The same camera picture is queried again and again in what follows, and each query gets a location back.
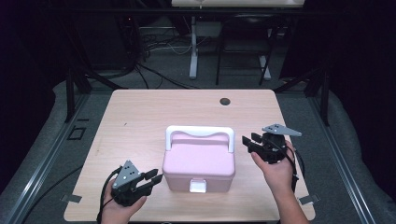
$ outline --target wooden table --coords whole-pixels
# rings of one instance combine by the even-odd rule
[[[221,98],[228,98],[231,103],[222,105]],[[67,205],[64,218],[95,220],[102,186],[113,170],[131,160],[141,172],[157,168],[161,173],[166,127],[202,125],[231,127],[235,131],[236,175],[230,191],[174,192],[163,178],[132,220],[278,220],[276,203],[262,171],[241,141],[242,135],[261,133],[263,126],[274,123],[284,125],[284,120],[275,94],[268,90],[114,91],[73,192],[82,199]],[[308,191],[301,177],[296,197],[306,195]],[[302,208],[309,219],[315,217],[312,204]]]

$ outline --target pink box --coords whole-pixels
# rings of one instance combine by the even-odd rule
[[[169,126],[163,175],[170,190],[226,192],[235,176],[231,128]]]

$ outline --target white handle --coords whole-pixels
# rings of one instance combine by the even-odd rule
[[[233,129],[228,127],[209,127],[209,126],[176,126],[171,125],[166,128],[166,150],[171,149],[171,137],[173,132],[183,132],[193,136],[209,136],[214,133],[227,133],[229,137],[228,152],[233,153],[233,140],[234,133]]]

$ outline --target table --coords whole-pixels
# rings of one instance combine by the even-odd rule
[[[222,105],[219,100],[231,103]],[[263,221],[278,220],[275,200],[245,146],[242,135],[260,133],[263,126],[284,120],[269,90],[121,90],[114,91],[69,202],[67,221],[93,221],[99,211],[102,186],[110,173],[131,160],[141,172],[162,173],[165,129],[169,125],[225,126],[235,131],[235,177],[226,193],[171,191],[163,182],[132,221]],[[308,191],[301,177],[296,197]],[[309,219],[312,204],[302,205]]]
[[[172,7],[303,7],[304,0],[172,0]],[[265,57],[260,57],[261,67],[265,65]],[[196,41],[196,21],[191,19],[191,63],[190,79],[197,78],[198,48]],[[271,79],[269,69],[264,79]]]

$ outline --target black hole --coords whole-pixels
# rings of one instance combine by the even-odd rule
[[[222,105],[229,105],[229,104],[231,103],[231,101],[230,101],[230,99],[228,99],[228,98],[221,98],[221,99],[220,99],[220,103],[221,103]]]

